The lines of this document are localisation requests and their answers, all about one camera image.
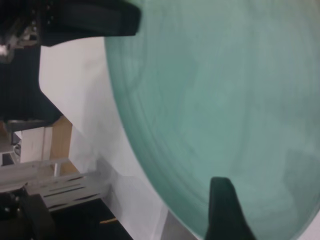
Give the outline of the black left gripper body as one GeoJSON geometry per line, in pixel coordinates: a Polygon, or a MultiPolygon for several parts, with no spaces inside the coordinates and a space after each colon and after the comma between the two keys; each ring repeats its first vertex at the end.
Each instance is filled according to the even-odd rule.
{"type": "Polygon", "coordinates": [[[0,2],[0,62],[9,64],[15,50],[38,44],[41,0],[0,2]]]}

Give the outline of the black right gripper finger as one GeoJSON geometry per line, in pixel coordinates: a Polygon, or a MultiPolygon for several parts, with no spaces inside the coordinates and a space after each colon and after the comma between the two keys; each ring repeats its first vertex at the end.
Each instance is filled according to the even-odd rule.
{"type": "Polygon", "coordinates": [[[206,240],[254,240],[236,189],[226,177],[213,177],[210,181],[208,228],[206,240]]]}

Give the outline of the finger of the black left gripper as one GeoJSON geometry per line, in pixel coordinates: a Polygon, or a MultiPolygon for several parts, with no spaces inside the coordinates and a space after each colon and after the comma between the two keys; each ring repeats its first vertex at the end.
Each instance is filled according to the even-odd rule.
{"type": "Polygon", "coordinates": [[[127,0],[42,0],[41,45],[135,36],[142,11],[127,0]]]}

